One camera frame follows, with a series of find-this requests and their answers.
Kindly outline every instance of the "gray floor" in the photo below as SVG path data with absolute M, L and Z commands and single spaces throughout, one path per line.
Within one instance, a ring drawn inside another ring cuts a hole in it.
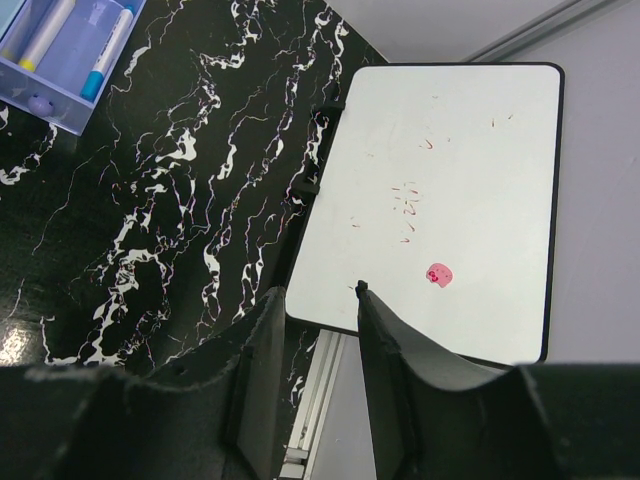
M 375 480 L 358 339 L 348 337 L 311 480 Z
M 512 59 L 566 72 L 550 362 L 640 362 L 639 19 L 636 0 Z M 346 347 L 313 480 L 375 480 L 357 340 Z

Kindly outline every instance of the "white marker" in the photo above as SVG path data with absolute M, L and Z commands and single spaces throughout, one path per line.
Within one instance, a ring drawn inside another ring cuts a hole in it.
M 91 73 L 89 73 L 84 87 L 82 87 L 80 96 L 85 100 L 93 102 L 96 99 L 102 82 L 104 82 L 104 76 L 115 60 L 118 47 L 120 47 L 122 40 L 127 34 L 131 22 L 133 22 L 133 7 L 127 5 L 122 9 L 120 15 L 118 15 L 116 24 L 113 26 L 107 39 L 107 43 L 104 45 L 102 53 L 100 53 L 98 60 L 96 60 L 95 65 L 91 69 Z
M 49 50 L 75 5 L 76 0 L 58 0 L 24 51 L 18 63 L 22 68 L 30 72 L 36 71 L 40 60 Z

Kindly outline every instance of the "clear plastic bin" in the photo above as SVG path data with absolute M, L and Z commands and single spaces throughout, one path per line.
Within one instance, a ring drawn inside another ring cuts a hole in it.
M 0 40 L 13 23 L 13 19 L 20 12 L 24 5 L 24 0 L 1 0 L 0 1 Z
M 33 108 L 34 99 L 40 104 L 46 102 L 52 112 L 40 115 L 41 118 L 81 135 L 146 0 L 76 0 L 71 14 L 32 73 L 17 62 L 56 1 L 27 0 L 0 41 L 0 100 L 32 114 L 37 113 Z M 133 7 L 134 19 L 98 95 L 92 102 L 87 101 L 80 97 L 80 91 L 125 6 Z

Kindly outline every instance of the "white board surface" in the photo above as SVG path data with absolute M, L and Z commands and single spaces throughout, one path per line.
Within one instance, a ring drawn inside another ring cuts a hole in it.
M 551 65 L 357 72 L 310 213 L 287 311 L 357 330 L 365 280 L 444 347 L 539 359 L 561 73 Z M 444 288 L 427 271 L 453 273 Z

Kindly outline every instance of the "black marble countertop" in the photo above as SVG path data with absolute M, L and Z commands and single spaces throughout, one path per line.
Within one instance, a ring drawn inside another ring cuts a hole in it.
M 0 365 L 144 375 L 240 318 L 289 268 L 313 108 L 370 63 L 320 0 L 153 0 L 82 137 L 0 103 Z M 317 333 L 287 326 L 292 407 Z

